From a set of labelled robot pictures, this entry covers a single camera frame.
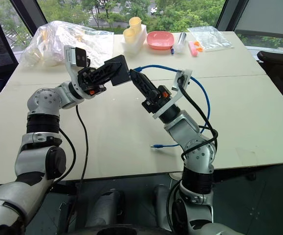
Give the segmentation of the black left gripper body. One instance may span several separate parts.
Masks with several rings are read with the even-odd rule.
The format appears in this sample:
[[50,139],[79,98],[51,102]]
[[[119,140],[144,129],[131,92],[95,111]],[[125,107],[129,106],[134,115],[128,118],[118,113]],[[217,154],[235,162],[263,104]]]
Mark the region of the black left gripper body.
[[79,87],[89,96],[98,95],[107,90],[104,86],[107,75],[103,69],[85,67],[78,71],[77,77]]

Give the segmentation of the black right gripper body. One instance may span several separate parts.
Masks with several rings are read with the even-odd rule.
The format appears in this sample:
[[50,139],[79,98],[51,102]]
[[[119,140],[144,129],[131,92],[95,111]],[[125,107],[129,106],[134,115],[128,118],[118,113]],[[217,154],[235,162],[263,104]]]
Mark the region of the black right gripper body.
[[159,86],[157,89],[143,92],[143,95],[146,100],[142,102],[142,106],[148,113],[153,114],[171,100],[171,92],[165,86]]

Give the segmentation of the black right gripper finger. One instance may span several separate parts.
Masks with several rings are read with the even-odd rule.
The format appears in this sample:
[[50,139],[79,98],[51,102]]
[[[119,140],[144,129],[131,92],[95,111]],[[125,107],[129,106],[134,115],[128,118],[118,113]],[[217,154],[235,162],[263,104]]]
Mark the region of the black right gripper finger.
[[133,84],[143,95],[158,95],[157,87],[144,75],[136,70],[133,71]]
[[140,73],[132,69],[130,69],[130,77],[134,86],[141,92],[141,94],[146,99],[149,99],[148,92],[150,91],[150,88],[149,88],[148,78],[143,73]]

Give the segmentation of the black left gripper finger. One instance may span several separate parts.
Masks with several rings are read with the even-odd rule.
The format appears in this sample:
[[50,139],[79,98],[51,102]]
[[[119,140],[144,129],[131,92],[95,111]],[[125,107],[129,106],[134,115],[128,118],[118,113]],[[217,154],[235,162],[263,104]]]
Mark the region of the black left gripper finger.
[[119,71],[122,64],[120,62],[110,62],[93,71],[94,83],[106,83],[110,81]]

